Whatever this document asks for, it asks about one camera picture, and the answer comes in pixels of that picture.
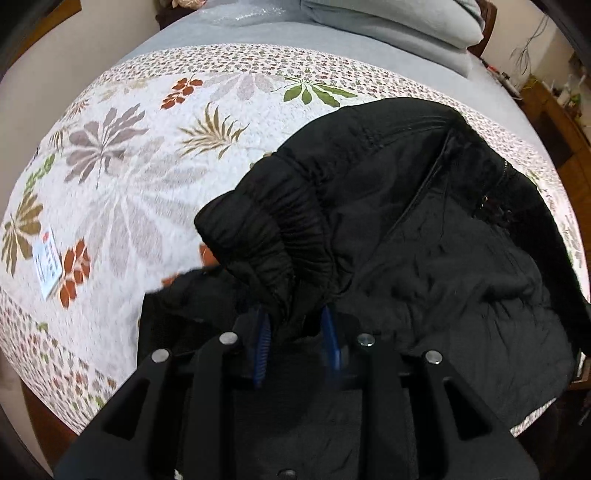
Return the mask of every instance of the card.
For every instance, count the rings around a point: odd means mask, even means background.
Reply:
[[[51,228],[41,231],[39,240],[33,244],[33,260],[41,284],[41,295],[47,300],[64,271]]]

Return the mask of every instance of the leaf pattern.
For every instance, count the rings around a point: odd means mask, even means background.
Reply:
[[[90,276],[90,255],[84,239],[76,242],[62,256],[64,274],[57,289],[61,306],[68,309],[70,303],[77,298],[76,286],[80,286]]]
[[[186,98],[195,91],[195,87],[200,87],[201,85],[203,85],[203,81],[199,79],[193,79],[193,77],[190,79],[186,77],[180,79],[176,85],[173,86],[173,92],[169,94],[164,100],[162,100],[160,109],[167,110],[179,103],[183,103]]]
[[[236,87],[236,97],[245,101],[252,98],[257,89],[265,93],[272,92],[274,80],[283,80],[283,77],[250,72],[221,73],[205,80],[205,86],[218,85],[209,98],[211,102],[217,102],[228,95],[234,87]]]
[[[64,112],[60,120],[72,120],[75,116],[80,115],[81,111],[85,110],[88,105],[89,100],[87,98],[76,100],[68,107],[68,110]]]
[[[27,237],[38,235],[41,231],[38,217],[43,211],[43,205],[36,202],[37,195],[30,191],[25,193],[16,214],[11,215],[10,220],[4,225],[1,258],[6,264],[6,271],[12,276],[17,268],[18,251],[25,259],[33,256],[33,248]]]
[[[121,144],[138,135],[144,135],[148,129],[133,128],[144,118],[145,112],[136,115],[139,104],[128,109],[119,118],[117,109],[111,108],[102,123],[88,122],[84,130],[78,130],[70,135],[70,142],[76,147],[66,159],[66,164],[72,167],[64,181],[67,183],[78,177],[78,183],[83,183],[96,165],[101,171],[110,175],[111,162],[124,162],[125,148]]]
[[[112,88],[106,89],[102,96],[100,97],[99,103],[106,102],[110,100],[114,94],[117,92],[122,92],[124,95],[127,95],[132,90],[140,90],[146,88],[148,86],[147,79],[137,79],[127,82],[113,82],[114,85]]]
[[[287,88],[283,95],[284,102],[290,102],[301,95],[302,103],[308,105],[308,103],[312,101],[312,93],[314,93],[325,105],[338,108],[340,107],[340,102],[333,95],[338,95],[343,98],[357,97],[357,94],[355,93],[347,92],[347,90],[330,85],[324,85],[323,83],[308,82],[307,80],[294,77],[285,77],[285,79],[290,80],[292,83],[283,87]]]
[[[41,168],[39,168],[39,170],[34,171],[29,175],[29,178],[27,178],[27,184],[25,185],[24,194],[30,194],[37,180],[41,180],[45,175],[49,173],[55,159],[55,154],[50,155],[46,158],[45,162],[43,162],[43,165],[41,166]]]
[[[211,102],[205,107],[204,122],[197,119],[195,126],[179,129],[187,135],[180,148],[182,157],[196,150],[200,154],[221,148],[217,154],[219,160],[234,143],[238,142],[241,133],[250,125],[235,129],[236,121],[231,121],[229,115],[220,123],[219,107],[216,107],[212,117],[209,112],[210,105]]]
[[[137,151],[119,176],[118,188],[90,203],[77,230],[77,238],[88,239],[94,262],[106,251],[115,277],[126,274],[133,253],[146,264],[162,262],[164,236],[154,216],[193,228],[191,219],[199,208],[168,192],[194,184],[209,169],[205,164],[179,163],[176,155],[159,156],[163,142],[156,138]]]

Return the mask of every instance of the wooden furniture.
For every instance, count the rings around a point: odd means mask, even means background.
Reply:
[[[16,62],[23,53],[38,42],[45,34],[81,10],[80,0],[63,0],[55,10],[52,10],[46,17],[39,21],[35,30],[22,42],[12,59],[12,63]]]
[[[488,41],[491,39],[492,30],[495,28],[496,6],[490,2],[487,2],[486,0],[476,0],[476,2],[480,7],[480,14],[485,22],[484,31],[482,32],[484,38],[479,44],[468,48],[468,51],[480,58],[484,52],[484,49],[486,48],[486,45],[488,45]]]
[[[521,90],[521,109],[540,136],[579,223],[591,269],[591,147],[574,120],[535,77]]]

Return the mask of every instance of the brown leaf print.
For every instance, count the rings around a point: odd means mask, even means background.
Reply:
[[[138,135],[144,135],[148,129],[133,128],[144,118],[145,112],[136,115],[139,104],[128,109],[119,118],[117,109],[111,108],[102,123],[88,122],[84,130],[78,130],[70,135],[70,143],[76,147],[66,159],[66,164],[72,167],[64,181],[67,183],[78,177],[78,183],[83,183],[95,167],[99,166],[99,178],[102,171],[110,175],[109,166],[112,161],[123,162],[125,148],[121,144]]]
[[[10,215],[10,221],[4,224],[1,258],[6,263],[6,271],[12,276],[17,268],[18,251],[25,259],[33,256],[27,237],[38,235],[41,231],[38,216],[43,211],[43,205],[36,201],[37,195],[30,191],[23,195],[16,213]]]
[[[188,138],[181,142],[182,157],[195,150],[200,154],[221,148],[217,154],[219,160],[233,144],[238,142],[241,133],[248,128],[247,125],[234,130],[236,121],[230,121],[229,115],[220,122],[219,107],[216,107],[212,117],[209,112],[210,105],[211,102],[205,107],[205,122],[198,119],[193,127],[179,129],[188,135]]]
[[[195,91],[195,87],[200,87],[201,85],[203,85],[203,81],[193,79],[193,77],[190,79],[186,77],[180,79],[176,85],[173,86],[173,92],[162,100],[160,109],[167,110],[178,103],[183,103],[186,100],[186,97]]]
[[[84,239],[76,242],[74,248],[69,248],[63,255],[64,276],[61,279],[58,296],[61,305],[68,309],[70,303],[76,299],[76,286],[84,283],[90,276],[90,256]]]

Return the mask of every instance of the wooden headboard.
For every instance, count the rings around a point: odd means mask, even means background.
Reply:
[[[468,51],[480,58],[488,41],[491,39],[492,29],[495,28],[496,6],[486,0],[476,0],[476,2],[480,7],[480,14],[485,22],[484,31],[482,32],[484,38],[478,45],[470,47]]]

